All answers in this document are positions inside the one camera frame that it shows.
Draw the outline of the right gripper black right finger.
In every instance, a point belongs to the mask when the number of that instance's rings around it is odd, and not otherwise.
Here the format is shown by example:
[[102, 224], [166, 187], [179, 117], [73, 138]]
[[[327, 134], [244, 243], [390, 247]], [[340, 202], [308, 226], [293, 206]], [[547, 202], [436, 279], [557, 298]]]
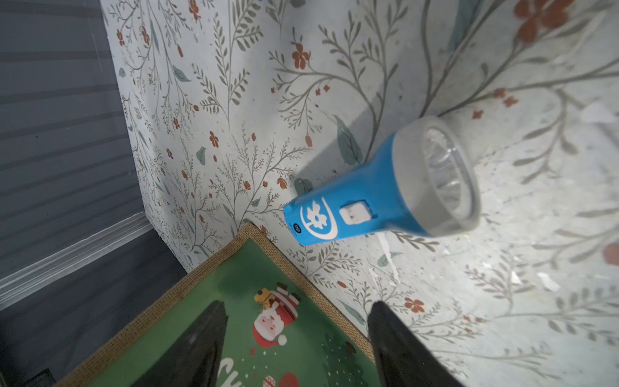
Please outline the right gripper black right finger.
[[372, 305], [368, 333], [382, 386], [463, 386], [386, 303]]

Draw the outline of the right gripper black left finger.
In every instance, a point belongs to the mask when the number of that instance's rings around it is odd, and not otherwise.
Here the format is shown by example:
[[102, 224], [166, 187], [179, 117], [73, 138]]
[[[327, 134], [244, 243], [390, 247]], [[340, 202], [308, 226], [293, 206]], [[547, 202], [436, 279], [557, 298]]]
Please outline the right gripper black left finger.
[[225, 303], [209, 304], [134, 386], [214, 386], [227, 330]]

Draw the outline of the blue flashlight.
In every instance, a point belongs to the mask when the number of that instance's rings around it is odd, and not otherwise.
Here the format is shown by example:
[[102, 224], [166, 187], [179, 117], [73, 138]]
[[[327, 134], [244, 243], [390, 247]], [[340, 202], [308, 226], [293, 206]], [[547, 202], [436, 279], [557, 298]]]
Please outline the blue flashlight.
[[284, 208], [286, 225], [302, 246], [389, 231], [445, 237], [475, 229], [480, 213], [472, 162], [437, 117], [399, 130], [371, 161]]

